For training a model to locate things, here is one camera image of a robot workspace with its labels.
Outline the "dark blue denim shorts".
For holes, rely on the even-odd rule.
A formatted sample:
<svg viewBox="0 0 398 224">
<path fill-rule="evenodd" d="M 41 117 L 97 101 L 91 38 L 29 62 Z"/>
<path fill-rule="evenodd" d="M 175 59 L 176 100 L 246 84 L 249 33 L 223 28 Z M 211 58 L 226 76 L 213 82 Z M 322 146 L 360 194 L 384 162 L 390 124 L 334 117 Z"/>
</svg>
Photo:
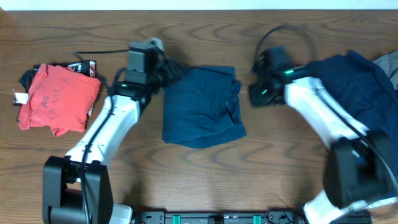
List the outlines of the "dark blue denim shorts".
<svg viewBox="0 0 398 224">
<path fill-rule="evenodd" d="M 162 140 L 202 149 L 247 135 L 239 105 L 236 69 L 191 67 L 164 91 Z"/>
</svg>

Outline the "folded red t-shirt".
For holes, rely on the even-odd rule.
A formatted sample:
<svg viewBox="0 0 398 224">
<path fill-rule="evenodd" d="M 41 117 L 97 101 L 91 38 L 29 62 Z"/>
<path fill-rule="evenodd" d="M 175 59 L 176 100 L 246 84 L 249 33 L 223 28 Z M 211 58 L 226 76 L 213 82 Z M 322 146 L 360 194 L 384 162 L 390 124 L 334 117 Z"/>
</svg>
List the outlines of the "folded red t-shirt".
<svg viewBox="0 0 398 224">
<path fill-rule="evenodd" d="M 70 68 L 42 64 L 18 117 L 21 130 L 48 126 L 56 137 L 68 131 L 82 133 L 101 82 Z"/>
</svg>

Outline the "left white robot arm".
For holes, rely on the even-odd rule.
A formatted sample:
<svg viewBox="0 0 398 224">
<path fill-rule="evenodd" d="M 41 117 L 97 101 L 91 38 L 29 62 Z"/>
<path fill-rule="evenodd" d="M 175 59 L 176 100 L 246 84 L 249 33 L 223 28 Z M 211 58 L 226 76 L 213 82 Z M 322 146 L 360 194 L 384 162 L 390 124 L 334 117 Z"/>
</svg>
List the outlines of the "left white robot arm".
<svg viewBox="0 0 398 224">
<path fill-rule="evenodd" d="M 135 223 L 134 210 L 114 202 L 108 167 L 152 95 L 182 76 L 163 58 L 143 72 L 121 68 L 103 108 L 83 138 L 65 156 L 50 156 L 43 169 L 44 223 Z"/>
</svg>

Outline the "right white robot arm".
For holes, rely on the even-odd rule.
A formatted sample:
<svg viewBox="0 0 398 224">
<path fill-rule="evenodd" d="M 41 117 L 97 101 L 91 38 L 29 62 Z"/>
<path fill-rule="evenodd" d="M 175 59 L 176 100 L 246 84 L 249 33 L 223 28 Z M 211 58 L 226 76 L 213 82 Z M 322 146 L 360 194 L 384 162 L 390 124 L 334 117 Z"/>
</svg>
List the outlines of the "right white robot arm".
<svg viewBox="0 0 398 224">
<path fill-rule="evenodd" d="M 270 77 L 249 86 L 253 106 L 286 104 L 328 149 L 323 190 L 303 206 L 301 222 L 340 222 L 352 213 L 397 203 L 390 139 L 352 117 L 314 77 Z"/>
</svg>

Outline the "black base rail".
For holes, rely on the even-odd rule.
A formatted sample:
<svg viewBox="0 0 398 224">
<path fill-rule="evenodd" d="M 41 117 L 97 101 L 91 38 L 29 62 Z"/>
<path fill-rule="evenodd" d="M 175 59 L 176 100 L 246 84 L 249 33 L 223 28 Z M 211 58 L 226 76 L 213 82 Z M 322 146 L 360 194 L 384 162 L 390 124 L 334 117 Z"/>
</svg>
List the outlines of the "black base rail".
<svg viewBox="0 0 398 224">
<path fill-rule="evenodd" d="M 142 212 L 133 218 L 138 224 L 295 224 L 306 223 L 293 210 L 269 210 L 265 213 L 164 213 Z"/>
</svg>

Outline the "folded black printed garment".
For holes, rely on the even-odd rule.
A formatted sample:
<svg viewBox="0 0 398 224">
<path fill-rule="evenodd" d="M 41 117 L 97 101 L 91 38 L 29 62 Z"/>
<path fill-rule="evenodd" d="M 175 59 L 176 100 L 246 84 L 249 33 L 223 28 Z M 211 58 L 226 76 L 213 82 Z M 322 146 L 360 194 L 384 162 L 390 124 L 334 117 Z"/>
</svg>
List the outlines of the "folded black printed garment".
<svg viewBox="0 0 398 224">
<path fill-rule="evenodd" d="M 85 60 L 83 62 L 63 62 L 63 63 L 49 63 L 53 66 L 61 66 L 64 68 L 70 68 L 72 71 L 86 75 L 87 77 L 96 78 L 95 69 L 96 62 L 92 60 Z M 19 83 L 25 88 L 25 93 L 21 96 L 16 95 L 14 105 L 22 107 L 23 104 L 27 103 L 28 91 L 33 82 L 33 79 L 38 72 L 41 64 L 34 65 L 33 68 L 27 70 L 19 79 Z"/>
</svg>

